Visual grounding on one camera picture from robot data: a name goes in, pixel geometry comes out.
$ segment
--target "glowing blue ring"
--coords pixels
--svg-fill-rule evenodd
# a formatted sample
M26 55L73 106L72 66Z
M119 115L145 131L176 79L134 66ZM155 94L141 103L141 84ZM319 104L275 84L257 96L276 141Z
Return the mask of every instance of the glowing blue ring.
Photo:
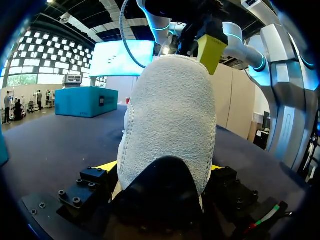
M168 26L166 26L165 28L152 28L153 30L156 30L156 31L163 31L163 30L166 30L170 27L170 24Z
M308 65L309 67L314 67L314 66L315 66L314 64L308 63L302 56L300 56L300 57L301 57L302 61L303 61L306 65Z
M253 70L255 70L255 71L259 71L259 70L261 70L261 69L265 66L265 57L262 55L261 52L259 52L259 53L261 54L261 57L262 57L262 63L261 63L261 65L260 65L258 68L254 68L254 67L253 67Z
M243 42L243 40L241 39L241 37L239 37L239 36L237 36L237 35L234 35L234 34L231 34L231 33L225 33L224 35L235 37L235 38L239 39L241 42Z

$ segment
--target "ceiling light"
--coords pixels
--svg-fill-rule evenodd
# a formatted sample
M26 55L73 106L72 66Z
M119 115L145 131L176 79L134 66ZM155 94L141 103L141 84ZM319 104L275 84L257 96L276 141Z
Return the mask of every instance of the ceiling light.
M170 47L168 47L168 46L163 47L163 49L162 49L163 55L167 55L167 54L169 54L169 52L170 52Z

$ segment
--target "ceiling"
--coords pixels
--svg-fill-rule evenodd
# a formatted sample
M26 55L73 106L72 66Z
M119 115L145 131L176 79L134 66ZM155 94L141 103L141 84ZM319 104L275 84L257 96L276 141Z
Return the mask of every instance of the ceiling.
M40 13L32 19L31 28L73 39L93 49L99 42L121 40L119 30L120 8L124 0L53 0L46 3ZM233 22L243 30L245 39L257 34L264 26L241 6L241 0L221 0L226 13L222 21ZM61 16L72 17L61 24ZM143 11L136 0L130 0L125 13L125 35L127 39L154 40ZM155 54L160 48L155 47ZM232 62L223 57L221 62Z

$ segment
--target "towel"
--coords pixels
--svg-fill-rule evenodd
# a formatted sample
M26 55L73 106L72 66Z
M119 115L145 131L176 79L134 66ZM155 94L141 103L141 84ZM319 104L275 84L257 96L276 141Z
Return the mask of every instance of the towel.
M216 136L206 67L186 56L157 58L135 84L124 119L117 164L121 188L158 158L174 156L188 166L200 196L210 178Z

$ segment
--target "yellow plate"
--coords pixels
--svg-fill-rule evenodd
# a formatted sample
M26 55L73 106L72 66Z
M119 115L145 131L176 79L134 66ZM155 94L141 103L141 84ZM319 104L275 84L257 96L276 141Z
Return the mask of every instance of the yellow plate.
M107 163L105 165L102 165L102 166L97 166L95 167L95 169L102 169L102 170L106 170L106 171L111 171L111 169L114 168L114 166L117 164L118 161L113 161L113 162L110 162L110 163ZM212 170L215 170L215 169L222 169L222 167L219 167L219 166L215 166L215 165L212 165Z

